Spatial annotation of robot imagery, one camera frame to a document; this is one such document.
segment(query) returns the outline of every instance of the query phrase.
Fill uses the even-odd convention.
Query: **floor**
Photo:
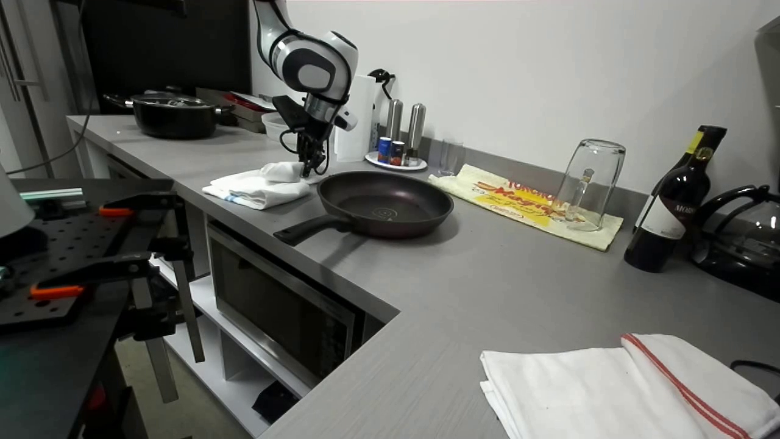
[[[124,381],[135,387],[149,439],[247,439],[242,423],[171,353],[177,399],[163,403],[147,347],[116,340]]]

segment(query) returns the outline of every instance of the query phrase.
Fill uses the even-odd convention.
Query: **folded white cloth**
[[[303,162],[294,161],[266,162],[264,167],[216,178],[203,193],[252,210],[269,210],[311,193],[299,171]]]
[[[627,333],[625,349],[486,351],[483,393],[511,439],[765,436],[780,406],[677,336]]]

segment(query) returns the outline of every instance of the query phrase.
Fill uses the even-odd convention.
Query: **black frying pan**
[[[280,229],[274,236],[294,247],[321,229],[380,238],[407,238],[433,232],[453,199],[425,179],[392,173],[336,173],[316,186],[324,216]]]

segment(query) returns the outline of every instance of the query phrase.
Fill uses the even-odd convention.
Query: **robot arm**
[[[254,0],[258,18],[257,45],[269,68],[285,81],[288,87],[308,93],[303,110],[297,104],[290,108],[290,100],[288,104],[277,104],[288,125],[297,120],[293,128],[297,128],[297,155],[308,175],[324,161],[324,143],[340,110],[349,100],[358,48],[336,32],[321,42],[293,28],[280,1],[285,0]]]

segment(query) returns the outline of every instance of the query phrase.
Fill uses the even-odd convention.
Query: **wine bottle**
[[[686,155],[659,179],[648,195],[625,261],[660,270],[686,236],[689,216],[709,193],[706,162],[726,136],[725,127],[701,125]]]

